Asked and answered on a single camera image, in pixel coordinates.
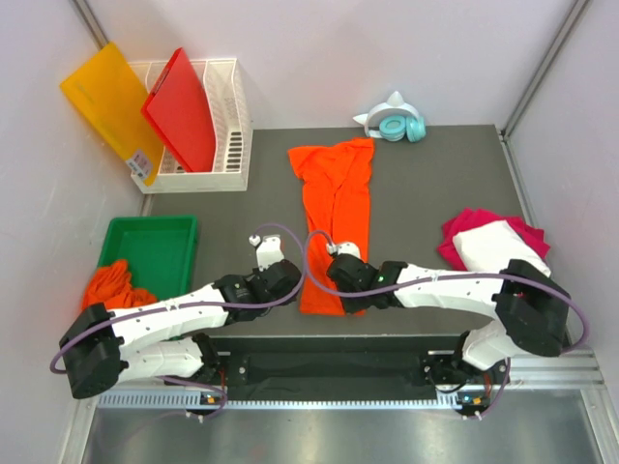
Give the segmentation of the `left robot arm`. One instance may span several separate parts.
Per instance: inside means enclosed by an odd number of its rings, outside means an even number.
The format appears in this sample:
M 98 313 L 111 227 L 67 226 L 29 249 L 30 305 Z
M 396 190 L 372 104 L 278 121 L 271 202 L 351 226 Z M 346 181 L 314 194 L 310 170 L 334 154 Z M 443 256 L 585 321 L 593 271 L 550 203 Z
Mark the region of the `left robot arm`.
M 209 329 L 250 322 L 271 308 L 295 301 L 303 273 L 287 259 L 249 275 L 225 275 L 181 297 L 129 309 L 92 304 L 59 341 L 54 360 L 64 364 L 75 399 L 116 384 L 158 376 L 209 383 L 219 360 Z

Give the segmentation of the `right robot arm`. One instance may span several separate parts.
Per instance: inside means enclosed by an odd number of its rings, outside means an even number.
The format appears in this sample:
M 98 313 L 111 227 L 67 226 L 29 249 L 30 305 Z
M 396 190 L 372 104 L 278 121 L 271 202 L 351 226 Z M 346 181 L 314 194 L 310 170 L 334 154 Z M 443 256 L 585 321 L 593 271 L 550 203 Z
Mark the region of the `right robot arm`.
M 465 383 L 506 358 L 524 353 L 555 358 L 564 348 L 570 296 L 524 260 L 510 260 L 500 277 L 490 278 L 401 261 L 374 268 L 341 253 L 326 275 L 338 291 L 360 295 L 341 300 L 348 313 L 372 306 L 432 307 L 488 317 L 482 328 L 465 331 L 451 359 L 454 375 Z

